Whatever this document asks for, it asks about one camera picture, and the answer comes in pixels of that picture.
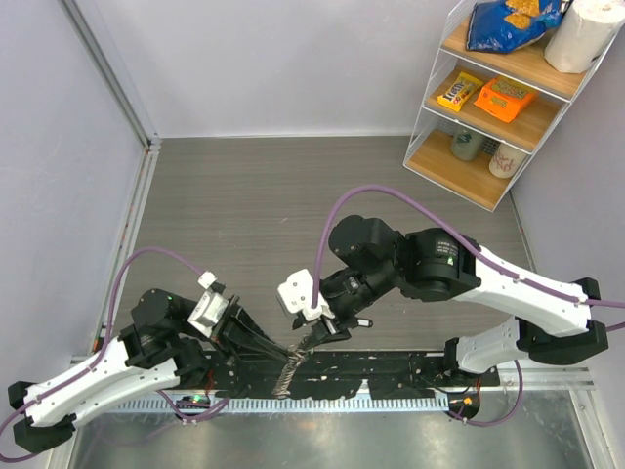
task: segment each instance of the yellow candy package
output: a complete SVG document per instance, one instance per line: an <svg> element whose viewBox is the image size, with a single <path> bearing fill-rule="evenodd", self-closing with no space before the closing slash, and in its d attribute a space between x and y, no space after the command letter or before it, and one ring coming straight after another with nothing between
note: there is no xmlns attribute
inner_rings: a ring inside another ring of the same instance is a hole
<svg viewBox="0 0 625 469"><path fill-rule="evenodd" d="M456 81L443 95L438 96L437 101L441 106L460 111L460 107L475 93L484 83L469 73L461 71Z"/></svg>

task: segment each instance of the white metal shelf frame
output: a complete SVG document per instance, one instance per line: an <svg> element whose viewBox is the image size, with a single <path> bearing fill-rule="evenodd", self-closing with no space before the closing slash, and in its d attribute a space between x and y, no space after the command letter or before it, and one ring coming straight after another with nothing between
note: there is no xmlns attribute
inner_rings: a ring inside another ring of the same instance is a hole
<svg viewBox="0 0 625 469"><path fill-rule="evenodd" d="M424 176L423 174L419 173L418 171L416 171L415 169L411 168L407 164L408 161L410 160L410 158L414 155L414 153L417 151L417 149L419 147L421 147L423 142L428 138L428 136L430 135L430 133L433 130L439 129L439 130L445 131L446 133L453 133L453 132L449 132L448 131L448 127L446 127L444 124L440 123L440 119L445 119L445 120L448 120L449 122L453 122L455 124L461 124L461 125L463 125L465 127L468 127L468 128L470 128L470 129L472 129L472 130L474 130L476 132L479 132L479 133L485 135L486 137L488 137L488 139L492 139L493 141L504 143L506 145L509 145L511 147L514 147L516 149L519 149L519 150L527 153L527 157L525 158L525 160L521 164L519 170L510 179L510 181L509 181L506 189L503 191L499 201L495 204L495 207L492 210L489 210L489 209L486 209L485 207L483 207L486 210L494 211L497 208L497 205L499 204L501 199L512 188L512 186L517 181L517 179L521 176L522 172L525 170L527 165L531 162L531 160L534 158L534 156L536 156L536 153L542 148L543 144L547 141L547 139L549 138L549 136L551 135L553 130L556 128L556 126L560 123L560 121L562 120L563 116L566 114L566 112L571 107L573 102L577 99L579 94L583 91L583 89L586 87L586 85L588 84L590 79L593 77L593 75L595 74L595 72L597 71L597 69L599 68L601 63L603 62L605 54L607 53L607 51L611 47L612 43L614 42L615 36L612 37L612 39L609 41L607 47L602 52L600 57L596 60L595 64L592 66L592 68L590 68L588 70L588 72L586 73L584 79L582 80L581 84L579 85L577 91L575 92L573 97L569 100L569 99L567 99L567 98L565 98L563 96L558 95L557 93L554 93L552 90L550 90L550 89L548 89L546 87L542 87L540 85L536 85L535 83L527 82L526 80L523 80L522 78L519 78L517 76L514 76L513 74L505 72L505 70L500 70L497 67L490 66L488 64L480 63L480 62L472 60L472 59L470 59L468 57L463 57L462 55L455 54L455 53L453 53L453 52L451 52L449 50L446 50L446 49L442 48L442 44L443 44L444 40L471 13L471 11L474 8L474 5L476 5L476 3L484 3L484 2L487 2L487 1L489 1L489 0L478 0L478 1L476 1L476 0L461 0L458 3L458 5L456 5L456 7L454 7L451 10L451 12L449 12L449 15L447 16L447 22L445 23L445 27L444 27L442 36L440 38L440 42L438 44L437 55L436 55L434 64L432 66L432 71L430 72L430 78L428 80L428 85L426 87L426 92L425 92L425 94L423 96L423 99L421 101L421 105L419 107L419 112L417 114L417 119L415 121L413 130L412 130L412 134L410 136L410 143L408 145L408 149L406 151L406 155L405 155L405 158L403 160L403 167L408 169L409 171L412 171L413 173L416 173L419 176L427 179L428 181L431 181L431 182L437 184L438 186L441 186L441 187L447 189L448 191L454 192L457 195L461 196L462 198L465 198L465 199L467 199L467 200L469 200L469 201L479 205L478 203L468 199L464 195L447 188L446 186L438 183L437 181L434 181L433 179L431 179L429 177ZM465 123L461 119L455 119L452 116L449 116L449 115L444 114L442 112L438 112L435 109L432 109L432 108L430 108L430 107L428 107L426 105L426 100L428 99L428 97L431 96L431 94L440 85L440 83L442 83L442 81L449 75L449 73L452 72L452 70L457 65L458 61L464 61L464 62L466 62L468 64L471 64L474 67L483 68L483 69L489 70L489 71L497 73L497 74L508 76L508 77L510 77L510 78L512 78L512 79L514 79L516 81L519 81L520 83L523 83L523 84L525 84L527 86L530 86L532 88L535 88L535 89L539 90L541 93L545 93L545 94L547 94L547 95L549 95L549 96L551 96L551 97L553 97L553 98L563 102L563 105L562 105L561 109L558 111L558 113L556 114L555 118L553 119L553 121L551 122L550 126L545 131L543 137L540 139L540 141L538 142L538 144L536 145L536 147L534 148L533 151L528 151L527 149L523 149L523 148L519 147L518 145L510 143L510 142L506 141L504 138L502 138L502 137L500 137L498 135L495 135L492 132L484 131L483 129L477 128L475 125L472 125L472 124L469 124L469 123Z"/></svg>

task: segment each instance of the blue snack bag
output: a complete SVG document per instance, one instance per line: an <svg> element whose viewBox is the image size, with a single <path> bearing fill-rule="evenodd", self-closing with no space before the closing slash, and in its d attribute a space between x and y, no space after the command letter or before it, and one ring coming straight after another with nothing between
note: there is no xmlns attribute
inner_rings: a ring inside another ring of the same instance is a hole
<svg viewBox="0 0 625 469"><path fill-rule="evenodd" d="M561 0L496 0L473 9L467 49L509 53L540 39L563 20Z"/></svg>

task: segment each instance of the snack package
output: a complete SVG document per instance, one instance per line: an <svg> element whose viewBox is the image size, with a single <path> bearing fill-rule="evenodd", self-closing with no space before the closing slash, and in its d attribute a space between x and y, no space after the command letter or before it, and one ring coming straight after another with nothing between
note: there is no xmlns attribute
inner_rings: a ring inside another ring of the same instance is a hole
<svg viewBox="0 0 625 469"><path fill-rule="evenodd" d="M540 39L563 20L561 0L496 0L473 9L467 49L509 53Z"/></svg>
<svg viewBox="0 0 625 469"><path fill-rule="evenodd" d="M537 96L535 89L498 76L484 85L475 105L504 122L512 122Z"/></svg>
<svg viewBox="0 0 625 469"><path fill-rule="evenodd" d="M456 81L453 82L443 95L438 96L437 101L441 106L459 112L460 107L462 107L471 95L483 84L483 81L479 81L469 73L461 71Z"/></svg>

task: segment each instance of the paper towel roll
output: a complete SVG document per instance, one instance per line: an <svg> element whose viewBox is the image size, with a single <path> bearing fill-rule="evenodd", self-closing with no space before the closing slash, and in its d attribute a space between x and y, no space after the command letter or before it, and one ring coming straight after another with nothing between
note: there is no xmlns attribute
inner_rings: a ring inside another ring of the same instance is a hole
<svg viewBox="0 0 625 469"><path fill-rule="evenodd" d="M625 22L624 0L574 0L545 49L556 70L581 73L599 57Z"/></svg>

